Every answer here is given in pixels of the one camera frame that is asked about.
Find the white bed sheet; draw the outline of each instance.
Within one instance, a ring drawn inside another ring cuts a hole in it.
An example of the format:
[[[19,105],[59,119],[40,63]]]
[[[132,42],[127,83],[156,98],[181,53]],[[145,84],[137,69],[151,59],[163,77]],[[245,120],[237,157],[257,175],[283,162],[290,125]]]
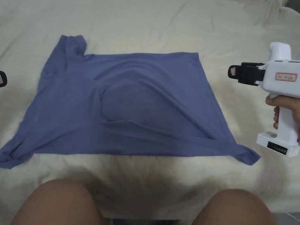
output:
[[[36,93],[41,69],[61,34],[83,35],[87,53],[198,52],[238,143],[262,158],[36,154],[0,169],[0,224],[8,224],[41,183],[86,184],[104,216],[192,219],[225,188],[259,195],[273,212],[300,211],[300,156],[281,157],[255,144],[272,130],[273,109],[259,87],[227,77],[230,65],[266,62],[269,44],[289,43],[300,59],[300,16],[277,0],[1,0],[0,147],[11,139]]]

